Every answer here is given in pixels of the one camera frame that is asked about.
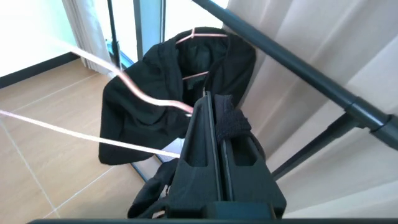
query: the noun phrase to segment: clothes hanger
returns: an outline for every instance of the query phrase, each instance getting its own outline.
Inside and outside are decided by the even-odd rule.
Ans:
[[[60,46],[68,51],[71,51],[81,57],[84,57],[88,60],[91,60],[94,63],[97,63],[98,65],[101,65],[104,68],[107,68],[108,70],[114,72],[116,75],[118,75],[120,77],[120,79],[123,81],[123,83],[131,90],[131,92],[133,94],[135,94],[138,98],[144,100],[145,102],[148,102],[150,104],[153,105],[157,105],[157,106],[173,106],[176,108],[179,108],[181,110],[186,111],[188,114],[187,116],[191,116],[193,113],[193,108],[191,106],[186,105],[185,103],[179,102],[179,101],[175,101],[175,100],[158,100],[155,99],[151,96],[146,95],[142,90],[140,90],[138,88],[138,86],[130,79],[130,77],[123,71],[121,71],[119,68],[117,68],[116,66],[104,61],[103,59],[100,59],[88,52],[85,52],[82,49],[79,49],[78,47],[72,46],[70,44],[67,44],[65,42],[62,42],[60,40],[55,40],[55,39],[51,39],[48,37],[45,37],[46,40],[48,40],[47,42],[51,42],[57,46]],[[94,141],[94,142],[101,142],[101,143],[105,143],[105,144],[110,144],[110,145],[114,145],[114,146],[120,146],[120,147],[125,147],[128,149],[133,149],[133,150],[138,150],[138,151],[143,151],[143,152],[149,152],[149,153],[154,153],[154,154],[158,154],[158,155],[163,155],[163,156],[170,156],[170,157],[175,157],[175,158],[179,158],[180,155],[177,153],[173,153],[173,152],[167,152],[167,151],[161,151],[158,149],[152,149],[149,147],[144,147],[144,146],[137,146],[134,144],[128,144],[125,142],[120,142],[120,141],[114,141],[114,140],[110,140],[110,139],[105,139],[105,138],[99,138],[96,136],[90,136],[88,134],[82,134],[82,133],[78,133],[76,131],[71,131],[65,128],[61,128],[52,124],[48,124],[42,121],[37,121],[31,118],[27,118],[24,116],[20,116],[17,114],[13,114],[10,113],[8,111],[4,111],[4,110],[0,110],[0,114],[3,114],[5,116],[9,116],[12,118],[16,118],[31,124],[36,124],[38,126],[41,126],[43,128],[47,128],[47,129],[51,129],[53,131],[56,132],[60,132],[63,134],[67,134],[70,136],[74,136],[76,138],[81,138],[81,139],[86,139],[89,141]]]
[[[188,36],[176,41],[175,44],[177,45],[177,44],[179,44],[181,42],[184,42],[184,41],[186,41],[188,39],[192,39],[194,37],[228,37],[228,35],[226,35],[226,34],[197,34],[197,33],[195,33],[195,28],[192,28],[192,32],[191,32],[190,35],[188,35]],[[201,73],[198,73],[198,74],[195,74],[195,75],[190,75],[190,76],[182,78],[182,80],[187,80],[189,78],[199,77],[201,75],[206,75],[207,73],[209,73],[209,72],[207,71],[207,72],[201,72]]]

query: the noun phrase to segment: black hoodie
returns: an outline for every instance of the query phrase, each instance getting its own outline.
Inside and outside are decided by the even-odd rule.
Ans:
[[[179,44],[191,31],[154,45],[144,58],[125,72],[147,95],[161,100],[177,100],[193,106],[203,96],[232,95],[236,106],[249,83],[256,61],[253,47],[224,30],[199,27],[197,34],[227,34],[227,37],[195,37]],[[209,71],[188,80],[183,77]],[[102,138],[163,149],[174,139],[184,138],[189,124],[185,112],[154,106],[133,95],[119,77],[104,88],[101,115]],[[143,161],[153,154],[99,144],[99,160],[117,165]]]

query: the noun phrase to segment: beige curtain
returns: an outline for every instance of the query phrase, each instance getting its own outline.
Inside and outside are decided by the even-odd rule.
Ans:
[[[386,113],[398,113],[398,1],[229,0],[228,9]],[[343,110],[261,51],[241,108],[273,171]],[[398,217],[398,152],[355,129],[278,180],[285,218]]]
[[[111,62],[93,0],[62,0],[62,3],[67,12],[77,46],[107,62]],[[85,58],[81,60],[87,68],[104,75],[111,75],[109,70],[94,62]]]

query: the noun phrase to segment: floor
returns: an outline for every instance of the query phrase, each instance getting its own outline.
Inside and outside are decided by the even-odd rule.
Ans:
[[[0,109],[99,136],[107,82],[76,60],[0,89]],[[143,185],[130,165],[100,164],[95,142],[0,116],[0,143],[0,223],[125,218]]]

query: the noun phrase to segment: black baseboard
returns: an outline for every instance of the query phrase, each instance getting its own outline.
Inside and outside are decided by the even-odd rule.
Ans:
[[[42,63],[38,63],[36,65],[24,68],[17,72],[5,75],[0,77],[0,88],[4,88],[6,86],[12,85],[19,81],[25,80],[27,78],[38,75],[42,72],[48,71],[50,69],[56,68],[68,62],[78,59],[79,56],[69,52],[63,55],[60,55],[55,58],[51,58],[50,60],[46,60]]]

